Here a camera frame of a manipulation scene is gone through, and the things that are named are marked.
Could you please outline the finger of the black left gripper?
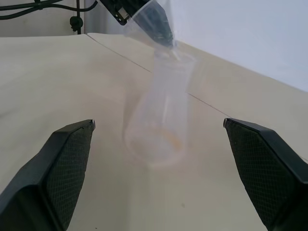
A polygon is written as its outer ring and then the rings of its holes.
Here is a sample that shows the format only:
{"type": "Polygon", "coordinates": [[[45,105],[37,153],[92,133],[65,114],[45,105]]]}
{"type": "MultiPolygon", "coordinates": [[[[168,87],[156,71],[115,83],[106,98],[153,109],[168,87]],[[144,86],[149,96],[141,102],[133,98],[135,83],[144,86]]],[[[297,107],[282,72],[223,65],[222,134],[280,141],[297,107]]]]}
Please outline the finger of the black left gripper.
{"type": "Polygon", "coordinates": [[[124,26],[149,0],[99,0],[108,12],[124,26]]]}
{"type": "Polygon", "coordinates": [[[136,23],[157,44],[173,46],[173,32],[167,14],[157,1],[147,2],[136,13],[136,23]]]}

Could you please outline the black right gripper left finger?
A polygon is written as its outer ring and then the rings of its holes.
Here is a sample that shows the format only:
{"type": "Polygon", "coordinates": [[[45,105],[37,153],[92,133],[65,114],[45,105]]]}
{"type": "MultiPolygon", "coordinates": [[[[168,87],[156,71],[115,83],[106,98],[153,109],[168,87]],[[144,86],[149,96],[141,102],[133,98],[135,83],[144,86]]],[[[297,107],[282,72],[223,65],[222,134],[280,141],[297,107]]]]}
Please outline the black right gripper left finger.
{"type": "Polygon", "coordinates": [[[2,231],[65,231],[84,183],[94,120],[51,134],[0,195],[2,231]]]}

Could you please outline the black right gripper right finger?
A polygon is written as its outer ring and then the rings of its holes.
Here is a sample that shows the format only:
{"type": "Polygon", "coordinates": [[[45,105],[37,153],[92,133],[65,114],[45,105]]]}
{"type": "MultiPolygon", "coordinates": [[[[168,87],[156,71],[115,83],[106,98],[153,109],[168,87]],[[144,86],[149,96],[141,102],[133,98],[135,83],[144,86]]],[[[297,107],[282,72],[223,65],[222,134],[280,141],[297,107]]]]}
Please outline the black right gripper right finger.
{"type": "Polygon", "coordinates": [[[308,165],[274,131],[225,118],[236,167],[263,225],[269,231],[308,229],[308,165]]]}

